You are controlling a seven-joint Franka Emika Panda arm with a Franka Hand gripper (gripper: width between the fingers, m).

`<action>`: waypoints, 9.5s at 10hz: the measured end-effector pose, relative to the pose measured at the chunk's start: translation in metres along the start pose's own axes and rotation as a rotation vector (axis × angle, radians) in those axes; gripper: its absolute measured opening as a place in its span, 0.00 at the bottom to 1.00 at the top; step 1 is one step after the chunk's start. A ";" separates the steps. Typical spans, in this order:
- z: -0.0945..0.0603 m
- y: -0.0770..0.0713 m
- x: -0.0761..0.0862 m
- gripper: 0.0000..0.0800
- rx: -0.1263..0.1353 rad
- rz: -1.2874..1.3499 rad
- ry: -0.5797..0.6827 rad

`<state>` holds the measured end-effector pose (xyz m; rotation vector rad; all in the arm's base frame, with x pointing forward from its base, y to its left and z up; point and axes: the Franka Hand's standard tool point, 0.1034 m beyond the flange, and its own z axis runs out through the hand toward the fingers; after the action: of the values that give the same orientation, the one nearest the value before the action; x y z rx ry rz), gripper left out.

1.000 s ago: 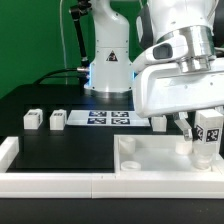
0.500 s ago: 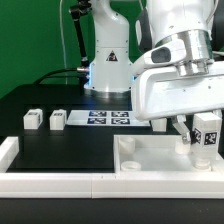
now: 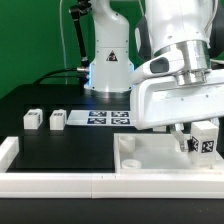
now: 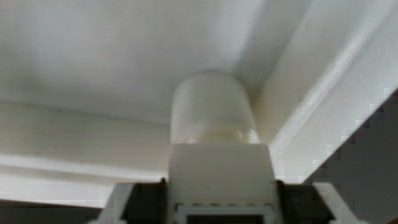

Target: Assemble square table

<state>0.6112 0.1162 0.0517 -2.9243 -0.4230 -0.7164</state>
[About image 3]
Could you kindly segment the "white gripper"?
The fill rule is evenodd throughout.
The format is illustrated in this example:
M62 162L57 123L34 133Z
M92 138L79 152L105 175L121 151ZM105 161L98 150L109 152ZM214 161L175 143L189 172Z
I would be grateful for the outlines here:
M138 130L174 124L170 132L180 150L187 152L184 126L177 123L224 116L224 69L207 73L205 83L179 86L175 73L184 63L165 56L169 71L153 73L150 65L159 59L162 56L145 62L132 74L131 120Z

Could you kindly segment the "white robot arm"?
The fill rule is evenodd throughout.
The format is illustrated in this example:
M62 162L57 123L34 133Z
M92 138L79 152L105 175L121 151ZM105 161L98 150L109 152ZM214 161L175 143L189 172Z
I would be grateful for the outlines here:
M208 53L211 14L218 0L146 0L146 27L136 34L151 58L134 68L128 57L128 22L110 0L90 0L95 58L85 91L110 98L130 92L136 128L221 119L218 150L224 153L224 69Z

